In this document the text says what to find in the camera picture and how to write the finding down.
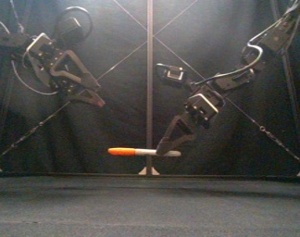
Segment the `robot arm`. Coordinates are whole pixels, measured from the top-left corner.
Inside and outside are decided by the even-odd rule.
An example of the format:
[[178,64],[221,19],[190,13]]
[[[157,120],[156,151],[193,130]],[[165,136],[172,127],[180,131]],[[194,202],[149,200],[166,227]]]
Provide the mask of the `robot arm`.
[[73,18],[59,25],[66,29],[57,40],[51,40],[45,33],[37,38],[25,33],[10,33],[0,25],[0,50],[9,52],[13,60],[23,60],[33,67],[41,82],[62,92],[70,101],[103,106],[105,101],[97,94],[101,86],[94,76],[75,52],[61,46],[61,42],[71,39],[74,44],[75,39],[79,41],[83,38],[81,26]]
[[192,82],[184,68],[157,64],[156,70],[162,81],[173,85],[186,85],[192,91],[185,103],[185,112],[174,117],[160,141],[157,148],[160,156],[186,141],[194,140],[200,126],[209,127],[210,119],[225,105],[224,98],[256,78],[268,62],[291,46],[299,22],[300,1],[293,1],[281,19],[248,42],[241,53],[238,68],[200,82]]

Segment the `wire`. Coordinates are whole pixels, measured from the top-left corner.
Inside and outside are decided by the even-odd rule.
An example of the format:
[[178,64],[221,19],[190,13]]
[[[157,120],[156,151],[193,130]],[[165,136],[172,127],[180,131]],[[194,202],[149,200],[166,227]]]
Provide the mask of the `wire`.
[[15,16],[15,19],[17,19],[18,32],[19,32],[19,33],[23,33],[23,32],[26,31],[26,28],[25,28],[25,26],[23,26],[23,25],[21,24],[21,22],[19,22],[18,13],[17,13],[17,8],[15,8],[14,1],[13,1],[13,0],[10,0],[10,4],[11,4],[13,13],[14,13],[14,16]]
[[22,77],[21,77],[19,74],[18,74],[15,62],[14,62],[13,60],[11,60],[11,65],[13,65],[13,70],[14,70],[14,74],[15,74],[15,76],[17,76],[17,79],[19,80],[19,82],[23,84],[23,86],[25,86],[29,90],[31,90],[34,93],[42,94],[42,95],[54,95],[54,94],[58,93],[58,92],[43,93],[43,92],[38,91],[37,89],[34,89],[30,85],[27,85],[27,83],[25,82],[25,80],[22,79]]
[[9,28],[6,26],[6,24],[0,21],[0,26],[3,27],[3,29],[6,30],[6,32],[10,34]]

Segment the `gray floor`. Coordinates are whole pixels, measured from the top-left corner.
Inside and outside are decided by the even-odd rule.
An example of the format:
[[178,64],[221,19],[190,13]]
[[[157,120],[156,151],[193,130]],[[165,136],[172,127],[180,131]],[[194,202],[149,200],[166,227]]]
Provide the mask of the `gray floor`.
[[0,178],[0,236],[300,236],[300,183]]

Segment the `marker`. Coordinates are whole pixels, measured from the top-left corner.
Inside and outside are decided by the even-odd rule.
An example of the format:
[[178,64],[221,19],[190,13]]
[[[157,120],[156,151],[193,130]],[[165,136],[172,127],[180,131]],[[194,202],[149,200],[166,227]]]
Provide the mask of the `marker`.
[[[116,156],[157,156],[157,150],[116,147],[109,149],[109,153]],[[181,156],[181,152],[170,151],[164,156]]]

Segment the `black backdrop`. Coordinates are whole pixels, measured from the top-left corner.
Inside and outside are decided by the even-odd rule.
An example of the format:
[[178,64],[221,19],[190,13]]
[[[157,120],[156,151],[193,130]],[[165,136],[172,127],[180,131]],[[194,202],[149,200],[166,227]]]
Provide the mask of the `black backdrop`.
[[[148,1],[67,0],[14,1],[19,20],[30,35],[53,34],[55,18],[69,6],[90,13],[94,29],[73,50],[102,85],[105,107],[70,104],[0,158],[5,171],[89,172],[137,174],[145,157],[109,155],[110,147],[153,148],[176,114],[182,113],[188,92],[153,79],[148,107]],[[279,1],[284,12],[288,1]],[[75,13],[81,24],[87,20]],[[0,20],[17,31],[9,1],[0,1]],[[275,22],[267,0],[154,1],[154,64],[184,67],[200,81],[230,71],[248,40]],[[300,29],[291,50],[296,104],[300,106]],[[27,84],[50,93],[30,69],[18,62]],[[230,100],[300,155],[300,138],[281,59],[257,80],[236,91]],[[6,54],[0,52],[0,154],[62,106],[63,98],[31,92],[17,80]],[[153,130],[146,129],[153,108]],[[182,157],[153,157],[161,174],[296,175],[300,165],[259,131],[240,110],[226,103],[209,130],[178,147]]]

